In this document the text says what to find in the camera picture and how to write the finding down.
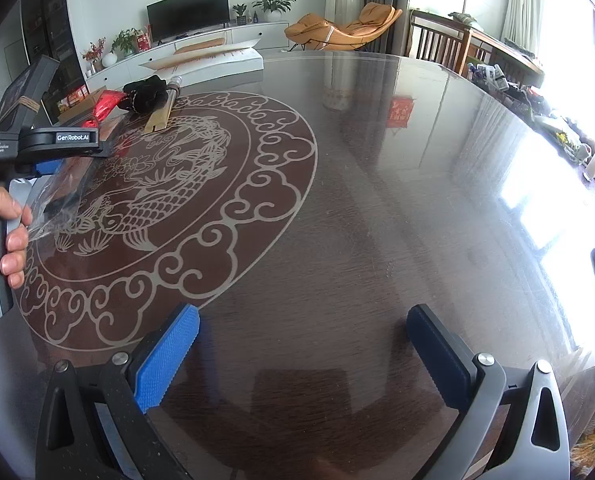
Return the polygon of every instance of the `dining table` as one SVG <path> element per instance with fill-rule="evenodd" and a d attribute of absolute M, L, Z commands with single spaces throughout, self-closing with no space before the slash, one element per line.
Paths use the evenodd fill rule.
<path fill-rule="evenodd" d="M 63 161 L 33 204 L 0 320 L 11 467 L 34 477 L 56 362 L 131 351 L 180 303 L 199 335 L 148 417 L 196 480 L 413 478 L 457 417 L 407 336 L 416 304 L 504 366 L 551 363 L 573 446 L 595 410 L 595 183 L 438 64 L 263 62 L 182 88 L 163 132 L 116 119 L 112 155 Z"/>

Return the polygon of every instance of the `blue gripper pad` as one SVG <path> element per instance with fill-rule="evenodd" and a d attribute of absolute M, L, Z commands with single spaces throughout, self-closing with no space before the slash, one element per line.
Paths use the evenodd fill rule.
<path fill-rule="evenodd" d="M 146 413 L 159 406 L 199 332 L 199 310 L 186 305 L 135 375 L 135 400 Z"/>
<path fill-rule="evenodd" d="M 426 305 L 416 305 L 406 317 L 406 332 L 449 408 L 465 412 L 471 405 L 477 369 L 466 344 L 449 333 Z"/>

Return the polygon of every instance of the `red decoration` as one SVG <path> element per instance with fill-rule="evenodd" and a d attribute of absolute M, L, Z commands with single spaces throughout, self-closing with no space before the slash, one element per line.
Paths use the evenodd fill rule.
<path fill-rule="evenodd" d="M 106 36 L 103 38 L 98 39 L 98 44 L 90 44 L 90 49 L 88 52 L 84 52 L 82 54 L 82 59 L 87 61 L 95 61 L 101 59 L 102 50 L 104 50 L 104 45 L 106 44 Z"/>
<path fill-rule="evenodd" d="M 387 128 L 407 128 L 409 119 L 415 104 L 412 97 L 394 96 L 391 100 L 391 108 L 388 110 Z"/>
<path fill-rule="evenodd" d="M 137 31 L 137 49 L 140 52 L 144 52 L 145 50 L 149 50 L 151 48 L 151 40 L 149 40 L 148 35 L 144 33 L 142 30 Z"/>

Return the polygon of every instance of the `orange lounge chair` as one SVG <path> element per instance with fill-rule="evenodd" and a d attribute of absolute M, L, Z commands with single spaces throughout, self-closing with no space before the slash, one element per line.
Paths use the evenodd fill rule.
<path fill-rule="evenodd" d="M 303 50 L 355 50 L 379 38 L 400 17 L 402 9 L 366 4 L 359 19 L 340 27 L 312 12 L 284 30 L 286 37 Z"/>

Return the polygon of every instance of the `television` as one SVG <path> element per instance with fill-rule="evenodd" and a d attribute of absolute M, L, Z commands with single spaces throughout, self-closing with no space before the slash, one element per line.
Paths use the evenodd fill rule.
<path fill-rule="evenodd" d="M 228 0 L 162 0 L 146 7 L 153 41 L 228 23 Z"/>

